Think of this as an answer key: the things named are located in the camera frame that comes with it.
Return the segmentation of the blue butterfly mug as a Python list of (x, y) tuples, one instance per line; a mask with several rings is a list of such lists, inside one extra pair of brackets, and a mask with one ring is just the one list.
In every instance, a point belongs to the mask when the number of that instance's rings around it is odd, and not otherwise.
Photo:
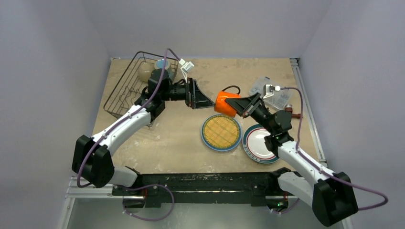
[(154, 64), (155, 69), (165, 69), (168, 72), (169, 78), (173, 81), (175, 78), (174, 70), (172, 64), (169, 60), (164, 61), (164, 59), (159, 59)]

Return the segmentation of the white ceramic bowl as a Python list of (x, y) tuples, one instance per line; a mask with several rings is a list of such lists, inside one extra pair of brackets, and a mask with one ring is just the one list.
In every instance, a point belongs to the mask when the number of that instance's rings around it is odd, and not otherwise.
[(138, 79), (147, 83), (151, 77), (151, 73), (154, 70), (154, 66), (149, 62), (142, 62), (138, 68)]

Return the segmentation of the red translucent cup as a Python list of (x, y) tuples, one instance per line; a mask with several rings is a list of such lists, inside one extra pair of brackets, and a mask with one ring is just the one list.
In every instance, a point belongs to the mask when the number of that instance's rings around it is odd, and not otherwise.
[[(231, 88), (236, 88), (237, 93), (230, 93), (230, 92), (226, 91)], [(214, 106), (214, 111), (217, 113), (227, 115), (229, 117), (234, 118), (236, 116), (237, 111), (226, 102), (226, 99), (240, 98), (241, 97), (240, 92), (241, 92), (241, 89), (237, 85), (230, 85), (230, 86), (224, 88), (223, 90), (221, 90), (217, 95), (217, 98), (215, 101), (215, 106)]]

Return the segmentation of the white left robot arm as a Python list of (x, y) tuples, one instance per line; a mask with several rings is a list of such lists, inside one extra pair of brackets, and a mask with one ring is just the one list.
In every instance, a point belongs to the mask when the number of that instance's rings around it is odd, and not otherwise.
[(116, 167), (113, 154), (138, 130), (152, 123), (165, 109), (166, 101), (184, 101), (191, 109), (213, 108), (215, 103), (198, 87), (193, 78), (174, 82), (168, 71), (152, 71), (147, 86), (134, 105), (113, 124), (93, 136), (82, 135), (75, 144), (72, 170), (77, 174), (77, 186), (84, 178), (96, 188), (107, 184), (124, 186), (130, 195), (142, 190), (140, 174), (129, 167)]

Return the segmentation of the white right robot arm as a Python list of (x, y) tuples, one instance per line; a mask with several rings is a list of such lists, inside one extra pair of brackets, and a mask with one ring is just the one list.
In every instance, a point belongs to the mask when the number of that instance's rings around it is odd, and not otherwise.
[(226, 98), (225, 103), (239, 116), (251, 117), (265, 128), (269, 132), (264, 137), (267, 150), (299, 173), (299, 177), (294, 172), (286, 172), (271, 178), (268, 188), (272, 193), (286, 191), (293, 194), (307, 203), (317, 220), (326, 227), (359, 211), (349, 176), (343, 172), (335, 173), (309, 157), (289, 135), (288, 131), (292, 128), (290, 112), (279, 110), (270, 113), (260, 94)]

